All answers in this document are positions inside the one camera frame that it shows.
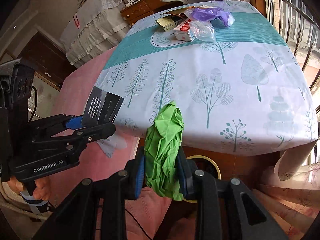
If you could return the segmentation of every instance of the black cable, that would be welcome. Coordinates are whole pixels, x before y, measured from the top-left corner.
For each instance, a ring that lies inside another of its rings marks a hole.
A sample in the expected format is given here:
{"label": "black cable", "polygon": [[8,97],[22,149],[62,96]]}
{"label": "black cable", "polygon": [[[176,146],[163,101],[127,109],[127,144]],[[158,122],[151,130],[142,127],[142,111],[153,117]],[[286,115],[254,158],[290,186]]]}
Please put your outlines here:
{"label": "black cable", "polygon": [[32,86],[32,89],[35,91],[35,96],[36,96],[36,99],[35,99],[35,108],[34,108],[33,111],[32,111],[32,115],[31,115],[28,123],[30,123],[31,120],[32,120],[32,118],[35,116],[36,109],[37,109],[37,103],[38,103],[38,92],[37,92],[37,89],[36,89],[36,87],[34,87],[34,86]]}
{"label": "black cable", "polygon": [[152,240],[152,239],[147,235],[147,233],[144,231],[144,229],[143,229],[142,226],[139,224],[139,222],[135,219],[135,217],[134,217],[127,209],[125,209],[125,210],[129,213],[130,216],[132,216],[132,218],[134,219],[134,221],[137,222],[138,226],[141,228],[141,230],[142,230],[143,233],[146,235],[146,237],[149,238],[149,240]]}

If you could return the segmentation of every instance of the red and white box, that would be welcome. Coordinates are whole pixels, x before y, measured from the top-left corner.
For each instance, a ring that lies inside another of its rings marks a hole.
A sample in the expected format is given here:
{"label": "red and white box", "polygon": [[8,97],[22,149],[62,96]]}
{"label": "red and white box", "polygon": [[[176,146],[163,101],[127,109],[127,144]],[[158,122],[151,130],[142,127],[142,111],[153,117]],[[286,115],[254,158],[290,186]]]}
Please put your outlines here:
{"label": "red and white box", "polygon": [[191,22],[191,20],[187,19],[173,29],[177,40],[193,41],[195,39],[193,32],[190,30],[189,22]]}

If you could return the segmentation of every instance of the green crumpled paper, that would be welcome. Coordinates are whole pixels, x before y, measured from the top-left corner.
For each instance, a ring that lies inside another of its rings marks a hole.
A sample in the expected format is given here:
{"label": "green crumpled paper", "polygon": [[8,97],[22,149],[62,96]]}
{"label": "green crumpled paper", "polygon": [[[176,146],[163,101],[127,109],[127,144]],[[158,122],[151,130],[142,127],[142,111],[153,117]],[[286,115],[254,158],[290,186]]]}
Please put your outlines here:
{"label": "green crumpled paper", "polygon": [[181,201],[175,160],[182,141],[183,121],[174,101],[164,106],[147,129],[144,152],[146,184],[161,197]]}

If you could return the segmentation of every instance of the human hand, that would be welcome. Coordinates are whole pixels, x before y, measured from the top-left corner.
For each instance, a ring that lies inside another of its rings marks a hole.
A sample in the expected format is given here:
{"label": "human hand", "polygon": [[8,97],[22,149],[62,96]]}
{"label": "human hand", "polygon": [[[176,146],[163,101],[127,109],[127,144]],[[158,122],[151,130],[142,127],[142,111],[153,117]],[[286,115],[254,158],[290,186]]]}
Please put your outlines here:
{"label": "human hand", "polygon": [[[43,177],[35,180],[36,189],[33,191],[33,197],[36,200],[48,200],[51,195],[51,183],[49,177]],[[8,181],[9,188],[15,193],[19,194],[20,191],[25,190],[25,186],[16,179],[15,176],[12,176]]]}

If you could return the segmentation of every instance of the wooden door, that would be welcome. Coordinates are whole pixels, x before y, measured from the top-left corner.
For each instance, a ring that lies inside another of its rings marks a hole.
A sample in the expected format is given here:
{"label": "wooden door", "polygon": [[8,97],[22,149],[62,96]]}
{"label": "wooden door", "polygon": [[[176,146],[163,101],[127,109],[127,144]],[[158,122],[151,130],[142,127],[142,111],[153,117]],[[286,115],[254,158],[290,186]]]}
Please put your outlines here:
{"label": "wooden door", "polygon": [[37,72],[61,88],[65,78],[76,70],[66,55],[40,32],[24,47],[19,57],[37,65]]}

